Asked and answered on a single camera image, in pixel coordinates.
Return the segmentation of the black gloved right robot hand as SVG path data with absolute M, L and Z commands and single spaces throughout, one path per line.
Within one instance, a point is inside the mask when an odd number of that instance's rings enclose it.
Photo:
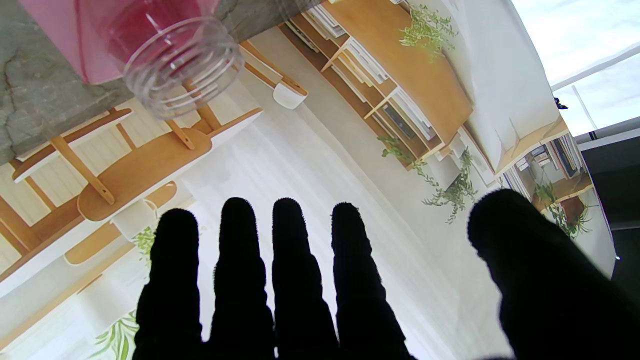
M 499 189 L 472 208 L 467 237 L 502 296 L 498 320 L 517 360 L 637 360 L 639 308 L 520 193 Z M 150 278 L 140 294 L 135 360 L 411 360 L 386 299 L 359 210 L 331 215 L 336 317 L 323 299 L 299 204 L 272 209 L 272 287 L 254 211 L 229 198 L 221 211 L 210 337 L 201 336 L 199 229 L 170 209 L 158 221 Z

